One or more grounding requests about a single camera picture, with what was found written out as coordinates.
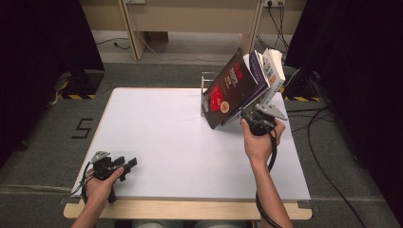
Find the person's left hand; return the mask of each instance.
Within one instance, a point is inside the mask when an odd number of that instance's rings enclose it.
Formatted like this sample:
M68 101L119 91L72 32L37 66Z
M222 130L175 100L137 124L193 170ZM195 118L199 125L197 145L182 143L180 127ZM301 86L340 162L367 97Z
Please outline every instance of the person's left hand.
M87 205L92 205L98 209L106 208L107 198L113 183L124 173L124 168L120 167L106 180L98 180L94 177L86 178L86 191L88 194Z

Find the book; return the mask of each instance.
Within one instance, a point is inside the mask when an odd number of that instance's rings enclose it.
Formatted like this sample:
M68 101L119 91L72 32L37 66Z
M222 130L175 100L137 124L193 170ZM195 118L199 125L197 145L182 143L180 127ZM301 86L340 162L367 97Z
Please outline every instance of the book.
M244 107L252 105L254 101L259 98L262 93L266 92L270 87L268 78L264 72L262 55L256 50L253 50L250 54L244 55L243 59L246 63L248 63L248 68L252 76L255 78L257 86L255 86L250 95L242 101L240 107L238 109L234 109L232 113L230 113L229 117L221 123L221 125L225 125L239 116L240 111Z
M212 129L239 109L258 82L244 61L238 48L213 83L202 94L201 109Z
M259 104L269 104L285 81L281 64L282 53L275 49L266 49L263 54L263 70L269 80L270 88L261 94Z

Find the person's right hand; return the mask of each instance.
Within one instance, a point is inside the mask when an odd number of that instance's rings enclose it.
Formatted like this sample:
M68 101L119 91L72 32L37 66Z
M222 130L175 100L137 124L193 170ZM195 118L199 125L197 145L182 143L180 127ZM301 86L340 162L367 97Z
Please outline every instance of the person's right hand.
M267 161L273 151L272 141L270 136L265 134L263 136L255 136L249 128L249 124L244 119L240 120L243 130L244 146L246 155L252 165L267 165ZM285 129L284 123L276 119L275 130L271 134L277 138L277 145L279 145L280 137Z

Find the wrist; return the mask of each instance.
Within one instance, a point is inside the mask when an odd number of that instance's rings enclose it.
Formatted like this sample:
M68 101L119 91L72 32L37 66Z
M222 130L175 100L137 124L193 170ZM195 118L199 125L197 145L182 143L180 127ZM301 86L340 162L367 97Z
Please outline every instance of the wrist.
M253 170L254 173L262 172L262 171L266 172L267 171L267 163L265 161L251 160L250 163L251 163L251 167L252 167L252 170Z

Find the floor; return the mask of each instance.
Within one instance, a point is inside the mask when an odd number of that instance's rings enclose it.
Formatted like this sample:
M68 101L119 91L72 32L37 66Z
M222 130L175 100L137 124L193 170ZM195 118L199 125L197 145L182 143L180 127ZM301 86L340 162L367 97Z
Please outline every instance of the floor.
M169 32L168 43L147 42L141 61L135 61L125 31L92 31L104 63L224 65L240 46L237 34ZM261 35L270 47L285 51L276 35ZM289 42L292 36L285 36ZM265 48L256 42L255 49Z

